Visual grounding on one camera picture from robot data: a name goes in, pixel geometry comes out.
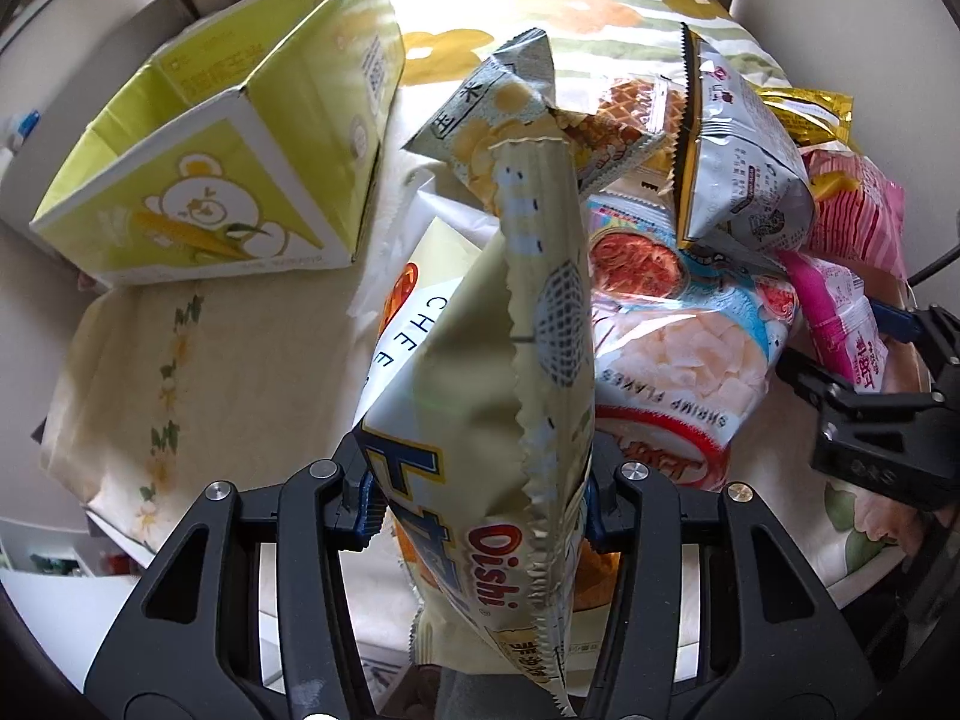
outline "cardboard box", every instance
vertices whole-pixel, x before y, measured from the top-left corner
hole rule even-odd
[[[108,286],[347,266],[403,57],[390,0],[243,0],[114,95],[31,228]]]

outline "pink striped bag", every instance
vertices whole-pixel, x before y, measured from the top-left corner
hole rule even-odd
[[[866,263],[905,281],[904,190],[851,151],[814,148],[803,162],[819,212],[806,249]]]

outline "shrimp flakes bag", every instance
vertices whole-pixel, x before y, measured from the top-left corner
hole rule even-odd
[[[596,429],[678,484],[717,490],[797,311],[776,271],[680,251],[668,213],[589,199]]]
[[[565,661],[593,439],[587,241],[563,139],[498,143],[491,160],[500,232],[432,314],[416,306],[431,308],[455,274],[433,276],[419,302],[401,285],[416,306],[395,312],[382,343],[411,336],[397,324],[420,314],[429,332],[354,432],[416,552],[418,661],[495,656],[572,715]],[[458,626],[475,637],[451,650],[443,632]]]

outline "snack bag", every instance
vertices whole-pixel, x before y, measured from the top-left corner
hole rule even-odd
[[[863,279],[841,265],[793,251],[779,255],[797,290],[817,358],[853,382],[858,392],[880,392],[887,362]]]
[[[431,221],[383,306],[373,362],[353,424],[424,341],[479,255],[475,245],[443,220]]]
[[[770,88],[754,84],[751,87],[797,146],[819,146],[830,141],[839,141],[844,146],[850,143],[853,124],[850,95],[822,89]]]
[[[677,143],[674,204],[680,248],[793,250],[814,204],[784,126],[728,61],[683,28],[688,105]]]
[[[796,312],[782,278],[677,250],[651,204],[589,199],[596,427],[631,460],[717,490]]]
[[[815,148],[805,154],[818,215],[806,248],[862,262],[906,281],[904,190],[867,157]]]
[[[662,76],[619,81],[601,95],[597,113],[644,132],[664,132],[664,144],[642,165],[618,178],[616,183],[620,186],[609,187],[608,191],[654,202],[669,191],[685,105],[683,90]]]
[[[507,141],[491,159],[501,232],[355,434],[421,561],[424,616],[462,615],[481,650],[572,714],[565,659],[593,437],[587,242],[563,140]],[[430,640],[419,625],[419,651]]]
[[[613,119],[555,108],[553,58],[544,30],[518,35],[493,52],[404,146],[443,160],[484,207],[499,207],[491,146],[510,138],[566,141],[580,196],[607,185],[656,149],[649,135]]]

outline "floral tablecloth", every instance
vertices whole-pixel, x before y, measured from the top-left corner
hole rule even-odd
[[[380,255],[410,194],[408,176],[426,165],[441,194],[470,200],[445,166],[400,146],[498,44],[530,26],[546,29],[558,102],[572,108],[626,74],[682,80],[683,22],[750,81],[787,83],[714,0],[394,4],[407,64],[355,264],[114,290],[80,324],[47,422],[43,464],[90,509],[151,549],[209,482],[226,478],[242,490],[276,484],[328,457],[350,428],[376,339],[376,308],[392,281],[381,272]],[[760,492],[845,603],[901,558],[880,539],[912,538],[914,522],[810,470],[813,437],[812,410],[774,383],[734,442],[731,478]],[[370,574],[383,601],[366,609],[356,633],[360,641],[405,649],[411,591],[400,556],[389,554],[395,562],[386,573],[379,565]],[[357,576],[361,583],[363,570]],[[686,645],[698,635],[695,580],[688,572]],[[261,605],[274,611],[272,588],[265,590]]]

